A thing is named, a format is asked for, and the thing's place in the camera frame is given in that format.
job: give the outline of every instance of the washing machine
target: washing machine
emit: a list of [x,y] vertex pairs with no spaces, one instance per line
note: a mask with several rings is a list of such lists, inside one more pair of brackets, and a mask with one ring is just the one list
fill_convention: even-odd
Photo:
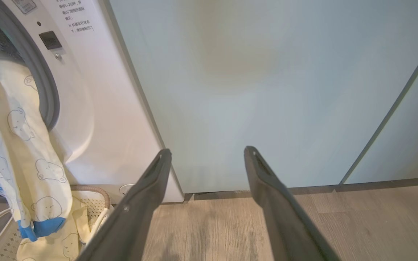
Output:
[[[70,184],[118,203],[163,144],[111,13],[102,0],[0,0],[0,50],[30,69]],[[172,172],[164,202],[183,200]]]

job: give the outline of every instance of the yellow garment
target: yellow garment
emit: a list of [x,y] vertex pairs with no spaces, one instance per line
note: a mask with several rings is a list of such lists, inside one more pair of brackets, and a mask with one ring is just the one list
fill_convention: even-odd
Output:
[[22,238],[58,231],[72,194],[51,145],[33,77],[0,51],[0,185]]
[[72,211],[56,233],[31,242],[22,239],[17,250],[18,261],[74,261],[80,253],[81,241],[90,237],[87,207],[73,197]]

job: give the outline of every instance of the blue cuff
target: blue cuff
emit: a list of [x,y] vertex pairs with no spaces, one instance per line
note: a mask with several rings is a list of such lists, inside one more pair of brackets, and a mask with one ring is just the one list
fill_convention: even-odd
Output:
[[33,228],[27,227],[22,228],[20,226],[20,220],[17,221],[19,225],[20,235],[22,238],[28,238],[30,241],[37,241],[38,237],[42,236],[49,236],[52,233],[56,233],[62,227],[65,222],[65,218],[63,217],[55,217],[52,219],[48,219],[45,221],[34,221]]

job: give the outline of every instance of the laundry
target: laundry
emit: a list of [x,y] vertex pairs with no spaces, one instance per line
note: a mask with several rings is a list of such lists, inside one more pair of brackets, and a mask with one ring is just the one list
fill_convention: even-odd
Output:
[[30,70],[0,51],[0,185],[22,238],[30,241],[56,233],[72,206],[39,105]]
[[83,244],[90,238],[87,207],[73,198],[72,211],[63,227],[56,233],[42,237],[35,242],[22,239],[17,250],[18,261],[74,261]]

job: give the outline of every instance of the washing machine drum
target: washing machine drum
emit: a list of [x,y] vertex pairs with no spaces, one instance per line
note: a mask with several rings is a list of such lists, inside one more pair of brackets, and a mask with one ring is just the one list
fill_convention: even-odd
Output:
[[32,73],[40,98],[40,113],[50,131],[59,115],[59,97],[53,75],[31,36],[2,1],[0,1],[0,51],[25,63]]

